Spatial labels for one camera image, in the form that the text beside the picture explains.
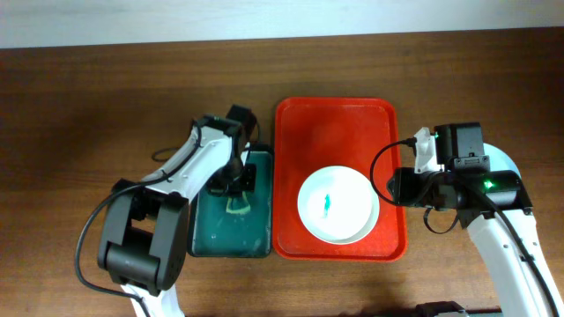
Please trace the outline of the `yellow green sponge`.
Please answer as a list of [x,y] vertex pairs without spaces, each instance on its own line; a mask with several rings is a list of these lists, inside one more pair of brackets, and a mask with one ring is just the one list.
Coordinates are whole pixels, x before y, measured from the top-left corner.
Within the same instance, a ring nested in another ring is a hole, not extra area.
[[250,212],[250,203],[245,192],[238,196],[230,196],[226,202],[226,213],[233,215],[246,215]]

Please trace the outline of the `light blue plate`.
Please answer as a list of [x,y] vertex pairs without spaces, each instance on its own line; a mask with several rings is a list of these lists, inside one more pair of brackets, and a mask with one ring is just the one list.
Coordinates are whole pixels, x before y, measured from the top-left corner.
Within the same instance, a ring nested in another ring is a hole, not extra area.
[[522,177],[516,163],[506,152],[487,143],[484,143],[484,152],[489,157],[490,170],[492,172],[510,170],[515,172],[519,177]]

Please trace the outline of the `white plate with green stain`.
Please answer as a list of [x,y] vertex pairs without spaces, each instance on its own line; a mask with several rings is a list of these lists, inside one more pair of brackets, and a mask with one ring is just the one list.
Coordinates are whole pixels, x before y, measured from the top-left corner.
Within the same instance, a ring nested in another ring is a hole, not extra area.
[[302,224],[318,240],[349,245],[373,231],[380,203],[362,173],[347,166],[326,166],[302,183],[297,209]]

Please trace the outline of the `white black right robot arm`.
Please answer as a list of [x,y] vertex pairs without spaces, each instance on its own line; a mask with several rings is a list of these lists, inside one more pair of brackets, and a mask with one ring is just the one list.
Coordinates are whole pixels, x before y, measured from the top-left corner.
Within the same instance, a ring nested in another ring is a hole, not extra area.
[[476,122],[422,128],[404,139],[415,156],[381,198],[397,207],[454,210],[493,280],[506,316],[561,316],[563,300],[538,241],[520,174],[495,170]]

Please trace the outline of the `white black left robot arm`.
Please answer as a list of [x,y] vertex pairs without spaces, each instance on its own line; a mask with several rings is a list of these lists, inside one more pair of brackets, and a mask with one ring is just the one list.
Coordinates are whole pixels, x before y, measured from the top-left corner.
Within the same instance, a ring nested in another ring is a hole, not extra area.
[[106,213],[98,265],[136,315],[182,315],[174,284],[187,253],[189,207],[205,186],[225,193],[241,178],[255,128],[248,111],[194,121],[186,143],[159,169],[139,182],[119,180],[96,208]]

